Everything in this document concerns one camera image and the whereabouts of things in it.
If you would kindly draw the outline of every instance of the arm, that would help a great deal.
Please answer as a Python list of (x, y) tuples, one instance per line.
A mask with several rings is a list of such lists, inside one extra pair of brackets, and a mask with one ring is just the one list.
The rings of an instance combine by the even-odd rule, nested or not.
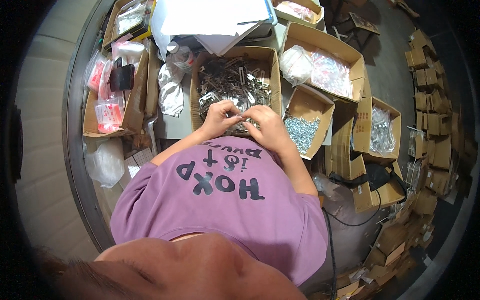
[(243, 113), (243, 117), (252, 118), (260, 124), (258, 130), (251, 123), (243, 123), (260, 145), (278, 154), (293, 189), (297, 193), (318, 196), (317, 188), (280, 116), (267, 106), (256, 105)]
[(233, 102), (230, 100), (223, 100), (218, 103), (213, 103), (208, 109), (207, 118), (205, 119), (204, 124), (199, 129), (195, 130), (192, 134), (181, 139), (170, 146), (167, 150), (155, 156), (150, 162), (160, 166), (167, 158), (175, 153), (198, 145), (204, 141), (219, 137), (225, 132), (225, 130), (227, 130), (228, 127), (233, 126), (234, 124), (237, 124), (243, 120), (243, 118), (240, 116), (227, 118), (225, 114), (228, 111), (232, 111), (236, 114), (240, 113), (239, 109), (236, 108), (233, 105)]

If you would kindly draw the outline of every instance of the plastic bottle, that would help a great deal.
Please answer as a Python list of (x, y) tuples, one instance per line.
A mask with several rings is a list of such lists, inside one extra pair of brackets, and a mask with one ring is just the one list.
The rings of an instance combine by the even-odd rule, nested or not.
[(193, 52), (187, 46), (180, 47), (176, 42), (167, 45), (167, 51), (172, 55), (172, 62), (187, 73), (192, 72)]

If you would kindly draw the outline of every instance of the hair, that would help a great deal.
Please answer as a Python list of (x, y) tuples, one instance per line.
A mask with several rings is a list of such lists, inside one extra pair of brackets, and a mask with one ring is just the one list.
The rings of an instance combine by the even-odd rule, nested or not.
[(141, 299), (128, 287), (101, 274), (88, 262), (70, 260), (65, 263), (46, 249), (36, 251), (36, 262), (41, 275), (65, 299)]

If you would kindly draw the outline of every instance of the purple t-shirt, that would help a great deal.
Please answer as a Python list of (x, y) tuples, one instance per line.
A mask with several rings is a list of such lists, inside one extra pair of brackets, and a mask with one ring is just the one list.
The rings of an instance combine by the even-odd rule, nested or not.
[(318, 197), (298, 194), (255, 142), (219, 137), (145, 164), (123, 191), (110, 227), (116, 243), (217, 232), (295, 285), (324, 263), (327, 229)]

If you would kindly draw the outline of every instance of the black cable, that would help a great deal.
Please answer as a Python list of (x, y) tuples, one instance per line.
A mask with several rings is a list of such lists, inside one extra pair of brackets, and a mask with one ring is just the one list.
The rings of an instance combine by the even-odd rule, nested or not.
[(327, 228), (328, 228), (328, 235), (330, 238), (330, 254), (332, 256), (332, 269), (333, 269), (333, 282), (332, 282), (332, 288), (330, 291), (330, 300), (335, 300), (336, 299), (336, 262), (335, 262), (335, 252), (333, 250), (333, 236), (332, 236), (332, 226), (330, 225), (330, 218), (328, 217), (329, 215), (332, 216), (335, 220), (338, 222), (342, 223), (343, 225), (350, 226), (350, 227), (357, 227), (357, 226), (362, 226), (366, 224), (368, 221), (372, 220), (374, 216), (377, 215), (377, 213), (380, 211), (380, 206), (382, 205), (382, 197), (380, 196), (380, 193), (378, 192), (377, 189), (375, 191), (378, 194), (378, 208), (377, 211), (369, 217), (365, 222), (356, 224), (356, 225), (351, 225), (347, 224), (345, 222), (340, 221), (337, 217), (335, 217), (333, 214), (327, 212), (325, 207), (322, 207), (322, 210), (325, 212), (326, 220), (327, 220)]

